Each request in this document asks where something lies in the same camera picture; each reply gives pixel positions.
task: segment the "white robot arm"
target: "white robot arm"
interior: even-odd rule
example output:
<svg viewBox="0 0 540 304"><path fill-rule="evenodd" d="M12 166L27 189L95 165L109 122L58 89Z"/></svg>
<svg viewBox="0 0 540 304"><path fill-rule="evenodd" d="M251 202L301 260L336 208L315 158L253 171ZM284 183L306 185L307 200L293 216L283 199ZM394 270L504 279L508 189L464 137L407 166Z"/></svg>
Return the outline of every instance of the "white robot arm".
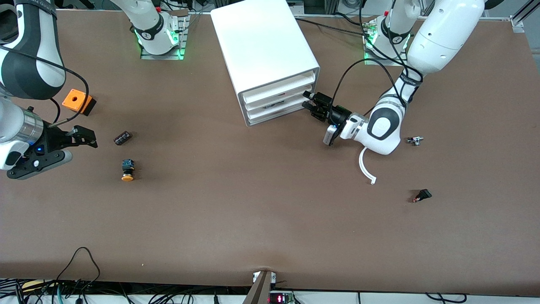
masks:
<svg viewBox="0 0 540 304"><path fill-rule="evenodd" d="M422 84L423 77L440 71L454 58L474 30L483 10L483 0L439 1L421 26L408 52L408 65L417 72L405 68L394 87L382 94L369 118L351 113L340 106L331 106L330 100L325 101L324 95L321 96L320 93L306 94L314 106L305 102L304 107L308 108L313 116L320 117L321 111L326 112L327 117L324 118L328 118L329 114L332 115L328 119L330 127L327 129L324 142L331 145L333 139L339 135L343 139L352 138L382 155L394 151L401 141L401 123L407 106ZM402 48L418 13L417 1L397 0L393 12L391 11L386 18L383 16L377 19L377 32L384 34L391 28L392 33L386 37L380 36L373 44L380 46L381 52L385 52L386 55L393 54L391 57L397 57L388 37L399 37L400 39L392 41L396 48Z"/></svg>
<svg viewBox="0 0 540 304"><path fill-rule="evenodd" d="M176 17L158 13L150 0L113 2L127 14L148 53L161 55L179 43L173 38ZM0 169L8 170L9 178L22 180L69 162L72 155L64 148L81 144L96 148L97 143L92 130L76 125L62 131L32 109L11 103L11 97L53 98L65 82L53 0L14 4L18 36L0 45Z"/></svg>

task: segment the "orange cube with hole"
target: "orange cube with hole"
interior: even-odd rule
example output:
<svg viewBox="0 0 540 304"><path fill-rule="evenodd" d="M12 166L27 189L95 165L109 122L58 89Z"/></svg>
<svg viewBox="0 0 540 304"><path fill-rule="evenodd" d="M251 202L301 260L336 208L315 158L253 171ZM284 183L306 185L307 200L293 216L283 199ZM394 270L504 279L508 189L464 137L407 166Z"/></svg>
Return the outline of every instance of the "orange cube with hole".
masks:
<svg viewBox="0 0 540 304"><path fill-rule="evenodd" d="M78 112L79 109L83 106L84 96L84 92L76 89L71 89L67 97L62 102L62 105L72 110L73 112ZM92 96L88 95L86 104L84 105L83 110L80 113L88 116L88 114L90 114L90 111L94 108L94 105L96 105L96 100L92 98Z"/></svg>

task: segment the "cable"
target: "cable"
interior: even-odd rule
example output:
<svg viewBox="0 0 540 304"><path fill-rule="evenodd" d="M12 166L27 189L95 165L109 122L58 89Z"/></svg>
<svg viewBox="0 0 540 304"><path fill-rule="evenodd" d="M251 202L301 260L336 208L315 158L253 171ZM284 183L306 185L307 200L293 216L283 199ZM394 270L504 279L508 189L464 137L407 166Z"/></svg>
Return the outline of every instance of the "cable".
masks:
<svg viewBox="0 0 540 304"><path fill-rule="evenodd" d="M130 297L127 296L126 291L124 290L124 287L122 286L122 283L118 282L120 285L120 288L122 289L122 293L124 294L124 297L127 299L127 303L129 304L135 304L133 301L131 301Z"/></svg>
<svg viewBox="0 0 540 304"><path fill-rule="evenodd" d="M358 10L358 16L359 16L360 22L361 22L361 21L362 21L362 6L360 6L360 9ZM410 70L415 71L418 75L420 75L420 82L422 82L422 81L424 80L424 76L423 76L422 73L420 73L417 69L415 69L415 68L413 68L413 67L410 67L410 66L408 66L408 65L406 65L406 64L402 64L401 62L396 61L396 60L393 59L393 58L390 58L390 57L387 56L385 53L381 52L381 50L379 50L376 46L374 46L373 43L371 42L371 40L369 39L369 36L366 35L366 32L364 31L364 27L363 27L363 26L360 27L360 30L361 30L362 34L364 35L364 38L366 39L366 42L369 43L369 45L371 45L372 48L373 48L374 50L376 50L377 52L379 52L385 59L388 59L388 60L390 60L390 61L392 61L392 62L394 62L394 63L397 63L397 64L403 66L404 68L409 68Z"/></svg>
<svg viewBox="0 0 540 304"><path fill-rule="evenodd" d="M463 300L461 300L461 301L453 301L453 300L445 299L445 298L443 298L441 293L437 293L437 295L439 296L439 298L435 298L435 297L431 296L429 293L426 293L426 296L428 296L430 299L435 300L435 301L440 301L440 302L442 302L442 304L446 304L446 302L461 304L461 303L465 303L467 301L467 295L466 294L463 294Z"/></svg>
<svg viewBox="0 0 540 304"><path fill-rule="evenodd" d="M90 93L90 88L88 87L88 83L86 82L86 80L79 74L77 74L76 72L68 69L68 68L65 68L59 64L56 64L54 62L50 62L46 59L43 59L43 58L39 58L39 57L36 57L36 56L33 56L33 55L29 55L29 54L26 54L26 53L23 53L19 50L15 50L15 49L10 49L10 48L6 48L5 46L3 45L0 45L0 49L2 50L5 50L5 51L8 51L8 52L12 52L12 53L15 53L15 54L19 54L21 56L24 56L24 57L27 57L27 58L30 58L30 59L33 59L33 60L38 60L38 61L41 61L41 62L44 62L48 65L51 65L55 68L58 68L58 69L61 69L61 70L64 70L72 75L74 75L75 77L79 78L83 83L84 83L84 89L85 89L85 93L84 93L84 101L83 101L83 104L80 106L79 110L71 117L69 118L66 118L64 120L61 120L59 122L56 122L56 123L53 123L53 124L50 124L49 125L49 128L53 128L53 127L56 127L56 126L59 126L61 124L64 124L66 122L69 122L69 121L72 121L74 120L75 118L77 118L77 116L79 116L79 114L83 111L84 107L86 106L86 102L88 101L88 95Z"/></svg>
<svg viewBox="0 0 540 304"><path fill-rule="evenodd" d="M165 3L165 5L167 5L168 8L173 11L173 8L171 7L171 5L168 2L165 2L165 1L161 0L161 3Z"/></svg>
<svg viewBox="0 0 540 304"><path fill-rule="evenodd" d="M73 253L73 256L71 256L71 260L69 261L69 263L67 263L66 267L64 267L64 269L62 269L62 271L56 276L56 281L58 281L58 279L60 279L60 276L64 273L64 271L66 271L66 269L71 265L71 263L73 262L73 260L75 259L75 256L77 255L77 252L79 252L79 250L81 249L84 249L86 250L86 252L88 252L88 256L90 256L90 260L92 261L92 263L94 264L94 266L96 266L96 269L98 271L98 275L96 276L95 279L93 279L92 281L90 281L89 283L87 283L83 289L85 287L87 287L88 285L90 285L91 283L94 283L98 278L99 276L101 275L101 270L99 269L99 266L96 264L96 261L94 261L94 257L92 256L92 253L90 252L90 250L87 248L87 247L79 247L77 248L77 250L75 250L75 252Z"/></svg>
<svg viewBox="0 0 540 304"><path fill-rule="evenodd" d="M15 285L16 285L15 286L15 294L17 294L17 301L19 302L19 304L23 304L24 299L23 299L23 295L22 295L22 288L19 285L18 280L15 280Z"/></svg>
<svg viewBox="0 0 540 304"><path fill-rule="evenodd" d="M55 121L52 122L52 123L55 123L60 118L61 109L60 109L60 105L58 104L58 102L56 102L54 98L51 98L50 100L56 105L56 118L55 118Z"/></svg>
<svg viewBox="0 0 540 304"><path fill-rule="evenodd" d="M214 289L214 304L219 304L218 289Z"/></svg>
<svg viewBox="0 0 540 304"><path fill-rule="evenodd" d="M56 298L58 298L59 304L64 304L64 301L62 301L62 294L60 293L60 285L56 286Z"/></svg>
<svg viewBox="0 0 540 304"><path fill-rule="evenodd" d="M353 21L351 18L349 18L349 16L347 16L347 15L341 13L341 12L338 12L338 11L337 11L337 12L334 13L334 15L341 16L341 17L345 18L345 20L347 20L349 23L352 23L352 24L354 24L354 25L358 25L359 27L362 26L361 23L356 22L356 21Z"/></svg>
<svg viewBox="0 0 540 304"><path fill-rule="evenodd" d="M329 29L336 30L336 31L347 32L347 33L350 33L350 34L356 34L356 35L360 35L360 36L364 36L364 35L365 35L365 34L360 33L360 32L355 32L355 31L349 31L349 30L346 30L346 29L335 28L335 27L331 27L330 25L326 25L326 24L314 22L314 21L307 20L307 19L302 19L302 18L295 18L295 19L298 20L298 21L304 21L304 22L307 22L307 23L315 24L315 25L318 25L318 26L320 26L320 27L329 28Z"/></svg>
<svg viewBox="0 0 540 304"><path fill-rule="evenodd" d="M190 9L190 8L187 7L187 6L175 5L175 4L169 3L169 2L167 2L167 1L165 1L165 0L161 0L161 2L167 4L167 6L168 6L171 10L173 10L173 9L171 8L171 6L172 6L172 7L175 7L175 8L181 8L181 9Z"/></svg>
<svg viewBox="0 0 540 304"><path fill-rule="evenodd" d="M199 18L200 15L202 15L202 13L204 12L205 8L202 7L201 10L197 13L197 15L195 16L195 18L193 19L193 21L190 20L190 23L186 26L186 28L184 28L183 30L178 30L178 31L175 31L175 32L178 32L178 33L181 33L185 30L187 30L188 28L190 28L190 26L197 20L197 18Z"/></svg>
<svg viewBox="0 0 540 304"><path fill-rule="evenodd" d="M302 302L300 302L296 296L294 295L294 291L292 292L293 293L293 300L294 300L294 304L302 304Z"/></svg>
<svg viewBox="0 0 540 304"><path fill-rule="evenodd" d="M333 121L332 121L332 105L334 104L334 100L336 98L336 95L338 94L338 90L341 86L341 82L343 81L343 79L345 78L345 75L357 64L361 63L361 62L364 62L364 61L373 61L375 62L376 64L378 64L386 73L386 75L388 76L388 79L390 80L391 84L392 84L392 87L394 88L394 90L397 92L397 88L396 88L396 84L394 83L394 79L392 78L392 75L390 75L390 72L388 72L388 69L378 60L375 60L375 59L371 59L371 58L365 58L365 59L360 59L358 61L356 61L355 63L351 64L347 70L345 70L345 72L343 73L343 75L341 76L341 79L339 80L339 82L337 83L337 87L336 87L336 90L334 91L334 95L332 96L332 99L330 100L330 110L328 111L328 120L330 121L330 123L332 123L333 125L336 125Z"/></svg>
<svg viewBox="0 0 540 304"><path fill-rule="evenodd" d="M396 53L396 56L400 59L401 65L405 68L406 75L409 76L409 70L407 69L405 62L403 61L403 58L401 58L401 54L397 52L396 46L394 45L394 41L393 41L394 38L392 37L392 31L390 30L390 28L392 27L392 14L394 12L395 5L396 5L396 0L393 0L392 7L390 8L390 13L388 14L388 42L392 46L392 49L394 50L394 53Z"/></svg>
<svg viewBox="0 0 540 304"><path fill-rule="evenodd" d="M434 7L435 7L435 0L433 0L431 4L424 10L424 12L422 12L422 15L428 16L431 13L431 11L433 11Z"/></svg>

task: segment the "black cable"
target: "black cable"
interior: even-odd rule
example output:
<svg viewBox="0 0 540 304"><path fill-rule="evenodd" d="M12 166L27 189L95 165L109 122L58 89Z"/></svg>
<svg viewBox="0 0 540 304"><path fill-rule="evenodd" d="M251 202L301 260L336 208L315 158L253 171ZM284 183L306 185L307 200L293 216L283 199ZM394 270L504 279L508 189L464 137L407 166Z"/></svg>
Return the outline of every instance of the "black cable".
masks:
<svg viewBox="0 0 540 304"><path fill-rule="evenodd" d="M81 290L83 294L84 303L88 304L88 300L86 299L86 294L84 293L84 290Z"/></svg>
<svg viewBox="0 0 540 304"><path fill-rule="evenodd" d="M124 294L124 297L127 299L127 303L129 304L135 304L133 301L131 301L130 297L127 296L126 291L124 290L124 287L122 286L122 283L118 282L120 285L120 288L122 289L122 293Z"/></svg>
<svg viewBox="0 0 540 304"><path fill-rule="evenodd" d="M88 101L88 96L89 96L89 93L90 93L90 88L88 87L88 83L86 82L86 80L79 74L77 74L76 72L68 69L68 68L65 68L59 64L56 64L54 62L51 62L51 61L48 61L46 59L43 59L43 58L39 58L39 57L36 57L36 56L33 56L33 55L29 55L29 54L26 54L26 53L23 53L19 50L15 50L15 49L10 49L10 48L6 48L5 46L3 45L0 45L0 49L2 50L5 50L5 51L8 51L8 52L12 52L12 53L15 53L15 54L19 54L21 56L24 56L24 57L27 57L27 58L31 58L31 59L34 59L34 60L38 60L38 61L41 61L41 62L44 62L48 65L51 65L55 68L58 68L58 69L62 69L66 72L68 72L69 74L72 74L74 75L75 77L79 78L83 83L84 83L84 89L85 89L85 93L84 93L84 101L83 101L83 104L80 106L79 110L71 117L69 118L66 118L60 122L57 122L55 123L54 127L57 126L57 125L61 125L61 124L64 124L66 122L69 122L69 121L72 121L74 120L77 116L79 116L79 114L83 111L84 107L86 106L86 102Z"/></svg>
<svg viewBox="0 0 540 304"><path fill-rule="evenodd" d="M73 253L73 255L71 256L71 260L69 261L69 263L67 263L66 267L64 267L64 269L62 269L62 271L56 276L56 281L58 281L58 279L60 279L60 276L64 273L64 271L66 271L66 269L71 265L71 263L73 262L73 260L75 259L75 256L77 255L77 252L79 252L79 250L81 249L84 249L86 250L86 252L88 252L88 256L90 257L90 260L92 261L92 263L94 264L94 266L96 267L96 270L98 271L98 275L96 276L95 279L93 279L92 281L90 281L89 283L87 283L85 285L85 287L87 287L88 285L90 285L91 283L94 283L98 278L99 276L101 275L101 270L99 269L99 266L96 264L96 261L94 261L94 257L92 256L92 253L90 252L90 250L87 248L87 247L84 247L84 246L81 246L79 248L77 248L77 250L75 250L75 252Z"/></svg>
<svg viewBox="0 0 540 304"><path fill-rule="evenodd" d="M15 280L15 294L17 294L17 301L19 302L19 304L23 304L24 303L24 299L23 299L23 295L22 295L22 288L21 286L19 285L19 282L17 280Z"/></svg>
<svg viewBox="0 0 540 304"><path fill-rule="evenodd" d="M341 79L339 80L339 82L337 83L337 87L336 87L336 90L334 91L334 95L332 96L332 99L330 100L330 110L328 111L328 120L330 121L330 123L336 125L333 121L332 121L332 105L334 104L334 100L336 98L336 95L338 94L338 90L341 86L341 82L343 81L343 79L345 78L345 75L357 64L361 63L361 62L364 62L364 61L373 61L375 62L376 64L378 64L386 73L386 75L388 76L388 79L390 80L391 84L392 84L392 87L394 88L394 90L397 92L397 88L396 88L396 84L394 83L394 79L392 78L392 75L390 75L390 72L388 72L388 69L378 60L375 60L375 59L371 59L371 58L365 58L365 59L360 59L358 61L356 61L355 63L351 64L347 70L345 70L345 72L343 73L343 75L341 76Z"/></svg>
<svg viewBox="0 0 540 304"><path fill-rule="evenodd" d="M349 23L352 23L352 24L354 24L354 25L358 25L359 27L362 26L361 23L356 22L356 21L353 21L351 18L349 18L347 15L345 15L345 14L343 14L343 13L341 13L341 12L338 12L338 11L337 11L337 12L334 13L334 15L341 16L341 17L345 18L345 20L347 20Z"/></svg>
<svg viewBox="0 0 540 304"><path fill-rule="evenodd" d="M189 8L187 6L181 6L181 5L175 5L175 4L169 3L169 2L167 2L165 0L161 0L161 2L165 3L167 6L169 6L169 8L171 8L171 6L172 6L174 8L190 9L190 10L196 11L194 8Z"/></svg>
<svg viewBox="0 0 540 304"><path fill-rule="evenodd" d="M358 16L360 18L360 22L362 21L362 6L360 6L360 9L358 10ZM364 27L363 26L360 26L360 30L362 32L362 34L364 35L364 38L366 39L366 42L369 43L369 45L372 46L372 48L374 50L376 50L378 53L380 53L384 58L394 62L394 63L397 63L401 66L403 66L404 68L408 68L412 71L415 71L418 75L420 75L420 82L422 82L424 80L424 76L422 75L422 73L420 73L417 69L413 68L413 67L410 67L406 64L402 64L401 62L399 61L396 61L395 59L393 58L390 58L389 56L387 56L385 53L381 52L376 46L373 45L373 43L371 42L371 40L369 39L369 36L366 34L366 32L364 31Z"/></svg>
<svg viewBox="0 0 540 304"><path fill-rule="evenodd" d="M394 38L392 37L392 31L390 30L390 27L392 25L392 13L394 12L394 7L395 6L396 6L396 0L393 0L392 1L392 7L390 8L390 13L388 14L388 17L387 17L387 18L389 18L389 20L388 20L388 24L389 24L389 27L388 27L388 42L392 46L392 49L394 50L394 53L396 53L396 56L400 59L401 65L405 68L405 75L407 75L407 77L408 77L409 76L409 70L407 69L407 67L405 65L405 62L403 61L403 58L401 58L401 54L399 52L397 52L396 46L394 45L394 40L393 40Z"/></svg>
<svg viewBox="0 0 540 304"><path fill-rule="evenodd" d="M432 300L435 300L435 301L442 302L442 304L446 304L446 302L455 303L455 304L461 304L461 303L465 303L467 301L467 295L466 294L463 294L463 300L461 300L461 301L454 301L454 300L445 299L445 298L443 298L441 293L437 293L437 295L439 296L439 298L435 298L435 297L431 296L429 293L426 293L426 296L428 296L428 298L430 298Z"/></svg>
<svg viewBox="0 0 540 304"><path fill-rule="evenodd" d="M171 5L170 5L168 2L165 2L165 1L163 1L163 0L161 0L161 2L162 2L162 3L165 3L165 5L167 5L167 6L169 7L170 10L173 10L172 7L171 7Z"/></svg>
<svg viewBox="0 0 540 304"><path fill-rule="evenodd" d="M58 119L60 118L60 105L58 104L58 102L54 99L54 98L50 98L50 100L55 104L56 106L56 118L55 120L52 122L52 123L55 123L58 121Z"/></svg>
<svg viewBox="0 0 540 304"><path fill-rule="evenodd" d="M294 300L294 304L302 304L302 302L300 302L296 296L294 295L294 291L293 291L293 300Z"/></svg>
<svg viewBox="0 0 540 304"><path fill-rule="evenodd" d="M320 26L320 27L324 27L324 28L328 28L328 29L332 29L332 30L336 30L336 31L347 32L347 33L350 33L350 34L356 34L356 35L360 35L360 36L363 36L363 35L364 35L364 34L362 34L362 33L360 33L360 32L355 32L355 31L349 31L349 30L346 30L346 29L335 28L335 27L331 27L330 25L322 24L322 23L315 22L315 21L311 21L311 20L307 20L307 19L302 19L302 18L295 18L295 19L298 20L298 21L304 21L304 22L307 22L307 23L315 24L315 25L318 25L318 26Z"/></svg>
<svg viewBox="0 0 540 304"><path fill-rule="evenodd" d="M79 283L80 283L80 279L75 281L75 286L71 288L71 291L66 292L66 294L64 295L64 299L69 299L69 297L71 297L75 293L75 289L77 289L77 286L79 286Z"/></svg>

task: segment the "metal connector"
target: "metal connector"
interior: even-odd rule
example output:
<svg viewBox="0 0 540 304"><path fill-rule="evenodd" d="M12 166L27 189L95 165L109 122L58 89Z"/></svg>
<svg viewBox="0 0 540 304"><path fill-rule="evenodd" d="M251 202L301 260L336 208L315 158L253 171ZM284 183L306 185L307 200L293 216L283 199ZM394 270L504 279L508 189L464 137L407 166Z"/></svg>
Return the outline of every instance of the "metal connector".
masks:
<svg viewBox="0 0 540 304"><path fill-rule="evenodd" d="M424 140L423 136L409 137L407 142L413 146L420 146L420 142Z"/></svg>

